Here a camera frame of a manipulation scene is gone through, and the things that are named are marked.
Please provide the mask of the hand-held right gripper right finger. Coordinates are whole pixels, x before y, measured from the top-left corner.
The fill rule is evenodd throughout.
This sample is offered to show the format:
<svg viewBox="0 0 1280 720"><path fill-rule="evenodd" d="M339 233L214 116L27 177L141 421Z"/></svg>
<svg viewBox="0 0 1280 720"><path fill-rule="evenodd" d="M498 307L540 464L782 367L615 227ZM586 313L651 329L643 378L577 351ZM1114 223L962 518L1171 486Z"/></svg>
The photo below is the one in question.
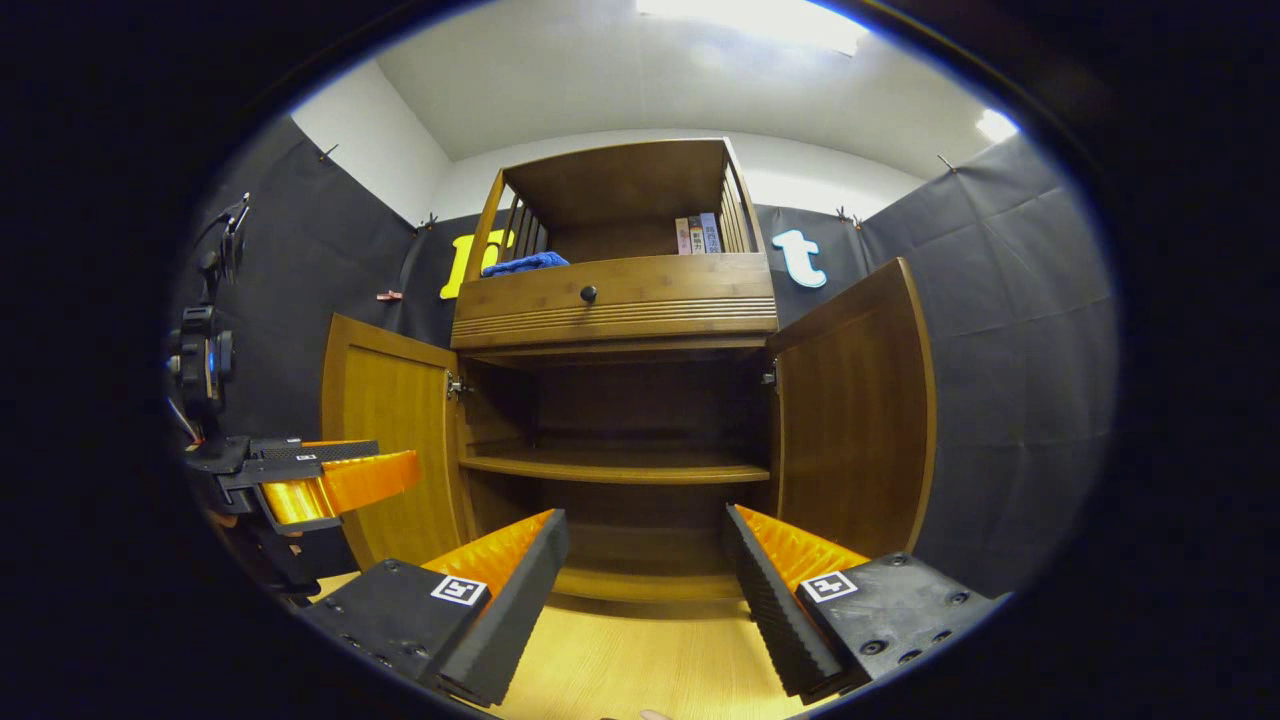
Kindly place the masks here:
<svg viewBox="0 0 1280 720"><path fill-rule="evenodd" d="M737 503L724 509L722 546L785 692L805 705L904 673L1011 598L909 552L867 557Z"/></svg>

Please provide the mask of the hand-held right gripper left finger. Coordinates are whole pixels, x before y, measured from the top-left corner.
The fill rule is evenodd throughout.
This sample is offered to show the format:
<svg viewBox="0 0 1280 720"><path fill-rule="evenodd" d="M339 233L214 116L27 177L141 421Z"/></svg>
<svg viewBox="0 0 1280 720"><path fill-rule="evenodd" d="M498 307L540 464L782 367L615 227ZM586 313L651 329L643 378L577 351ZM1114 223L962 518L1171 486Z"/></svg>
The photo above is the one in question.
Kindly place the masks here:
<svg viewBox="0 0 1280 720"><path fill-rule="evenodd" d="M570 551L549 509L417 565L384 559L302 609L337 647L428 691L502 705Z"/></svg>

